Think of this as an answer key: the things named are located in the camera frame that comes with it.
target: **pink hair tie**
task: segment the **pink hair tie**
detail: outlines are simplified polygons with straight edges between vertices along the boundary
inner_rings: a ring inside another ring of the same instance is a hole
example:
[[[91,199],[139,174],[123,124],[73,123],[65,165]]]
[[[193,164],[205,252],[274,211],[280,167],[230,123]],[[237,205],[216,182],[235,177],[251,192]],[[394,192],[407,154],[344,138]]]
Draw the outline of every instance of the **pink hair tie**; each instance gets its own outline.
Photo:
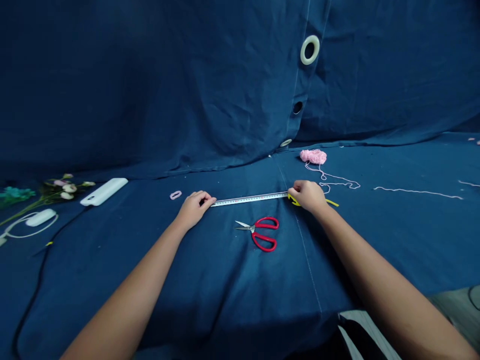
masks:
[[[170,194],[170,199],[171,200],[175,200],[176,198],[179,198],[182,196],[182,192],[181,191],[175,191],[174,193],[171,193]]]
[[[302,150],[300,152],[300,159],[303,162],[310,162],[312,164],[323,165],[327,161],[327,154],[320,149]]]

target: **pink yarn ball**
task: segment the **pink yarn ball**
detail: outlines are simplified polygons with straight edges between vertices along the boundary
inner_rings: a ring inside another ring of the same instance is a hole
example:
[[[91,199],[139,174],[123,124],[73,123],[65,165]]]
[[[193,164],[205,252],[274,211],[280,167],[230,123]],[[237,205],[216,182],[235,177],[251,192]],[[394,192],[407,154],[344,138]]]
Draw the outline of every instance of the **pink yarn ball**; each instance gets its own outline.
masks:
[[[303,162],[311,162],[312,164],[323,165],[327,161],[327,154],[320,149],[302,150],[300,159]]]

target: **fabric seam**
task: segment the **fabric seam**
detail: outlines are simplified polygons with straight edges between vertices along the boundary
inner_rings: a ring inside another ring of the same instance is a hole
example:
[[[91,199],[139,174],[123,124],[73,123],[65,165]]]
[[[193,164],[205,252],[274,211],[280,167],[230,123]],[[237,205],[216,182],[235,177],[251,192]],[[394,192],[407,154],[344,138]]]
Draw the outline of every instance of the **fabric seam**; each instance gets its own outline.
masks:
[[[280,168],[279,163],[277,162],[277,157],[275,156],[274,159],[275,159],[276,167],[278,168],[278,171],[280,171],[281,178],[283,179],[283,184],[285,185],[286,190],[288,190],[289,187],[287,186],[287,181],[285,180],[284,173],[282,172],[282,169]],[[313,285],[313,291],[315,292],[316,302],[318,304],[318,309],[320,310],[320,317],[322,317],[322,306],[320,305],[319,294],[317,293],[317,287],[315,286],[314,275],[312,273],[312,268],[310,266],[309,257],[307,254],[307,247],[305,246],[305,241],[304,241],[304,235],[302,234],[302,229],[300,228],[300,222],[299,222],[299,219],[297,218],[297,215],[295,215],[295,220],[296,220],[296,225],[298,227],[298,231],[300,232],[301,243],[303,245],[303,252],[305,253],[306,264],[308,265],[308,271],[310,272],[311,284]]]
[[[307,28],[309,27],[310,1],[311,0],[308,0],[308,7],[306,8],[306,21],[305,21],[305,31],[303,32],[303,41],[305,41],[305,37],[307,36]],[[290,123],[289,120],[290,120],[290,116],[292,115],[291,113],[292,113],[293,107],[294,107],[295,93],[297,92],[297,83],[299,81],[299,70],[300,70],[300,64],[298,64],[297,67],[296,67],[295,86],[293,88],[293,94],[291,96],[290,112],[288,113],[288,116],[286,118],[286,136],[288,136],[288,134],[289,134],[289,123]]]

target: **red scissors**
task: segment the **red scissors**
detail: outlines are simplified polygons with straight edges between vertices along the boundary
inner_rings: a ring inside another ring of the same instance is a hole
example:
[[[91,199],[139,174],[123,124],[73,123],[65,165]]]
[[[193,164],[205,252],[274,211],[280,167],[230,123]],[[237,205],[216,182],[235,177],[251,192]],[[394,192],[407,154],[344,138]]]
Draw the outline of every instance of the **red scissors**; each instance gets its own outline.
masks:
[[[265,220],[271,220],[274,222],[274,225],[272,224],[266,224],[266,223],[262,223],[262,221],[265,221]],[[272,239],[271,237],[267,237],[267,236],[264,236],[264,235],[260,235],[258,232],[255,232],[255,228],[265,228],[265,229],[273,229],[273,230],[277,230],[279,228],[279,221],[274,218],[274,217],[263,217],[261,218],[260,220],[258,220],[255,225],[253,226],[250,226],[250,225],[247,225],[246,223],[243,223],[243,222],[240,222],[240,221],[236,221],[235,222],[237,224],[240,224],[242,225],[243,227],[236,227],[235,229],[236,230],[250,230],[251,231],[251,238],[253,239],[253,242],[255,243],[255,245],[262,251],[264,252],[267,252],[267,253],[270,253],[272,252],[273,250],[275,250],[275,248],[277,247],[277,240],[275,239]],[[263,247],[261,246],[258,241],[257,241],[257,238],[258,239],[261,239],[261,240],[264,240],[266,242],[269,242],[272,244],[272,247]]]

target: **white cable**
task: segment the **white cable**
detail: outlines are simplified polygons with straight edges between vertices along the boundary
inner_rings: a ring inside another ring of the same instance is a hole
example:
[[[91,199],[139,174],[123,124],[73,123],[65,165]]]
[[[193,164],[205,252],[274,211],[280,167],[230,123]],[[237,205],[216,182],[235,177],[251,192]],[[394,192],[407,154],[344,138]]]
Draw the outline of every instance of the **white cable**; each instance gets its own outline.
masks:
[[[44,231],[45,229],[51,227],[53,225],[54,222],[57,221],[57,219],[59,218],[59,215],[56,214],[55,217],[53,218],[53,221],[51,221],[47,226],[45,226],[43,229],[37,231],[37,232],[34,232],[30,235],[24,235],[24,236],[17,236],[17,235],[12,235],[10,233],[10,231],[14,228],[15,225],[21,223],[21,222],[24,222],[30,218],[32,218],[33,216],[35,216],[36,214],[38,214],[38,212],[32,212],[32,213],[29,213],[28,215],[25,215],[23,217],[21,217],[20,219],[18,219],[17,221],[15,221],[13,224],[9,225],[5,231],[3,232],[2,235],[0,235],[0,246],[2,246],[3,244],[5,244],[5,242],[7,241],[6,237],[9,236],[11,238],[15,238],[15,239],[23,239],[23,238],[28,238],[28,237],[31,237],[33,235],[37,235],[39,233],[41,233],[42,231]]]

